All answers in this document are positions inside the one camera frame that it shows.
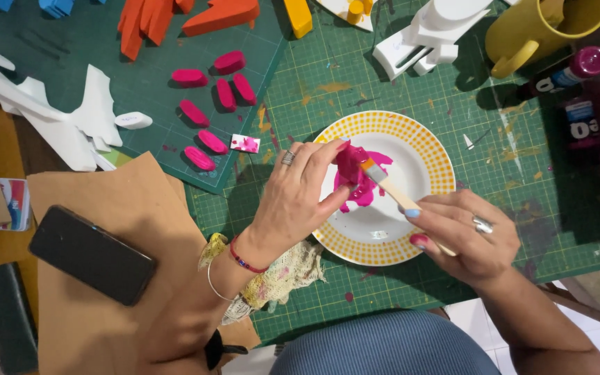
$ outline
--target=wooden brush handle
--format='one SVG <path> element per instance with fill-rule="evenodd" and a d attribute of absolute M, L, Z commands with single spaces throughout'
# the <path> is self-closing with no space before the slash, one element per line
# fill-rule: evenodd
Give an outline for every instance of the wooden brush handle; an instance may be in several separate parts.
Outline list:
<path fill-rule="evenodd" d="M 388 178 L 386 178 L 385 180 L 380 182 L 379 187 L 383 188 L 388 194 L 390 194 L 390 196 L 397 202 L 397 204 L 402 206 L 402 208 L 404 210 L 407 210 L 407 209 L 419 209 L 421 211 L 423 210 L 422 208 L 420 208 L 420 206 L 418 206 L 416 204 L 416 202 L 414 202 L 411 198 L 407 197 L 406 194 L 404 194 L 402 191 L 400 191 L 400 189 L 397 189 L 397 186 L 392 184 Z M 457 255 L 453 250 L 448 249 L 444 245 L 442 245 L 436 241 L 434 241 L 434 243 L 436 243 L 437 247 L 439 247 L 439 249 L 441 251 L 443 251 L 446 255 L 448 255 L 448 256 L 456 256 Z"/>

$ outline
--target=silver bangle bracelet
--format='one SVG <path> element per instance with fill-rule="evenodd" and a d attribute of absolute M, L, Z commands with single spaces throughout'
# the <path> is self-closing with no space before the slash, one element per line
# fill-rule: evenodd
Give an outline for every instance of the silver bangle bracelet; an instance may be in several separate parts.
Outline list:
<path fill-rule="evenodd" d="M 233 298 L 232 300 L 230 298 L 226 298 L 223 295 L 219 294 L 219 292 L 217 292 L 217 290 L 215 289 L 214 285 L 212 285 L 212 280 L 210 279 L 210 267 L 212 267 L 212 260 L 207 264 L 207 282 L 210 284 L 210 287 L 212 288 L 212 291 L 218 295 L 219 297 L 221 297 L 222 299 L 228 301 L 228 302 L 235 302 L 238 300 L 237 296 L 235 298 Z"/>

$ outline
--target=yellow mug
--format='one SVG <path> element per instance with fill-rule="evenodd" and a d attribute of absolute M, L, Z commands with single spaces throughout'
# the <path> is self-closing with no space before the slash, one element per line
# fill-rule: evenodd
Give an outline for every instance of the yellow mug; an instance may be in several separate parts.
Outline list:
<path fill-rule="evenodd" d="M 495 63 L 492 76 L 505 78 L 599 26 L 600 0 L 565 0 L 564 21 L 557 30 L 544 20 L 539 0 L 520 0 L 506 9 L 485 34 L 485 51 Z"/>

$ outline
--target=blue striped pants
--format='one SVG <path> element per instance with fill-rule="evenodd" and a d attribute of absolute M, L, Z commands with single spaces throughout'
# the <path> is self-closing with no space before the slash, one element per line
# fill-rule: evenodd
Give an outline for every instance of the blue striped pants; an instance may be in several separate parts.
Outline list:
<path fill-rule="evenodd" d="M 310 332 L 279 354 L 271 375 L 495 375 L 471 337 L 425 311 L 396 311 Z"/>

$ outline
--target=hand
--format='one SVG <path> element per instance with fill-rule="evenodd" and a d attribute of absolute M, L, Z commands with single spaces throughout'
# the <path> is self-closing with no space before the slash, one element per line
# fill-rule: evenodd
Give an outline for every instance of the hand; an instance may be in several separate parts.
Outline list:
<path fill-rule="evenodd" d="M 323 201 L 319 201 L 321 184 L 328 166 L 350 141 L 333 140 L 329 143 L 300 143 L 291 145 L 295 159 L 290 166 L 281 163 L 286 153 L 277 156 L 275 168 L 265 185 L 261 203 L 254 220 L 238 238 L 238 251 L 253 253 L 251 265 L 267 267 L 284 251 L 305 239 L 339 206 L 344 204 L 351 186 L 342 185 Z"/>
<path fill-rule="evenodd" d="M 413 235 L 411 243 L 421 247 L 451 276 L 473 288 L 480 288 L 496 282 L 512 269 L 511 263 L 520 247 L 520 240 L 515 224 L 499 208 L 471 190 L 429 195 L 418 201 L 418 206 L 422 208 L 419 215 L 409 212 L 407 219 L 427 235 Z M 491 222 L 493 233 L 476 232 L 472 221 L 474 215 Z M 458 256 L 447 256 L 428 236 L 454 250 Z"/>

